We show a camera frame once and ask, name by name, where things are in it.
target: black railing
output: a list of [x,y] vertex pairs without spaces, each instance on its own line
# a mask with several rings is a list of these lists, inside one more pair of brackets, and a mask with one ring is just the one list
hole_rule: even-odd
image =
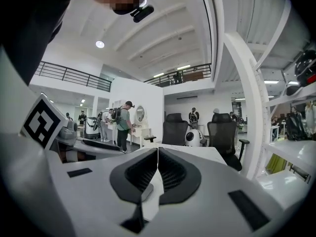
[[211,63],[192,66],[182,70],[176,70],[164,74],[160,77],[146,80],[144,82],[154,84],[159,87],[167,87],[170,85],[185,83],[188,81],[196,81],[211,77]]
[[111,81],[90,75],[88,73],[41,61],[35,75],[69,81],[84,86],[110,92]]

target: ceiling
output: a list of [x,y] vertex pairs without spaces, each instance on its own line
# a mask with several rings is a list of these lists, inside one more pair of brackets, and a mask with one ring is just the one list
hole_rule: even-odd
[[[56,104],[67,104],[72,106],[80,106],[81,100],[85,99],[85,102],[82,104],[83,107],[92,108],[94,96],[80,94],[71,91],[65,91],[60,89],[41,87],[31,84],[29,86],[31,91],[35,93],[36,96],[40,96],[40,93],[43,92],[49,100],[52,100]],[[97,109],[105,109],[109,106],[109,100],[106,98],[99,97]]]
[[[116,15],[93,0],[72,0],[54,42],[89,53],[107,67],[140,80],[208,62],[210,32],[203,0],[147,0],[147,4],[155,11],[134,23],[129,14]],[[103,49],[95,46],[98,40],[104,42]]]
[[[285,0],[238,0],[237,31],[248,44],[256,61],[277,29],[284,4]],[[277,84],[266,84],[269,95],[281,94],[285,87],[281,70],[293,63],[295,57],[309,44],[310,37],[307,27],[292,8],[278,41],[260,67],[264,80],[279,80]],[[238,71],[226,48],[223,57],[224,66],[228,68],[222,82],[239,82],[237,90],[232,91],[232,98],[244,97]],[[296,81],[294,67],[286,72],[286,77],[288,81]]]

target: baseball cap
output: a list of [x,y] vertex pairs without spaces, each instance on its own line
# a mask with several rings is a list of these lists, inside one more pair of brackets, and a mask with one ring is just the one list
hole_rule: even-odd
[[133,108],[134,108],[134,106],[133,106],[133,104],[132,104],[131,101],[127,101],[125,104],[126,104],[126,105],[129,105],[130,107],[133,107]]
[[136,10],[139,5],[141,5],[141,3],[143,2],[144,0],[134,0],[134,3],[133,4],[124,4],[122,5],[122,7],[124,9],[114,9],[113,11],[118,14],[118,15],[125,15],[125,14],[129,14],[131,13],[132,11]]

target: office chair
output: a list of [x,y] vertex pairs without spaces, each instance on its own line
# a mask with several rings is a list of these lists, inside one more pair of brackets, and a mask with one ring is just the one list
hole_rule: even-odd
[[182,120],[181,113],[168,114],[163,123],[162,143],[176,146],[185,145],[189,123]]
[[[228,166],[237,171],[241,171],[242,165],[240,160],[244,150],[244,145],[249,144],[249,141],[239,140],[241,142],[241,149],[238,159],[237,156],[235,156],[236,127],[236,122],[232,121],[228,113],[214,114],[212,122],[207,123],[209,146],[217,149]],[[206,139],[201,140],[200,143],[205,147]]]

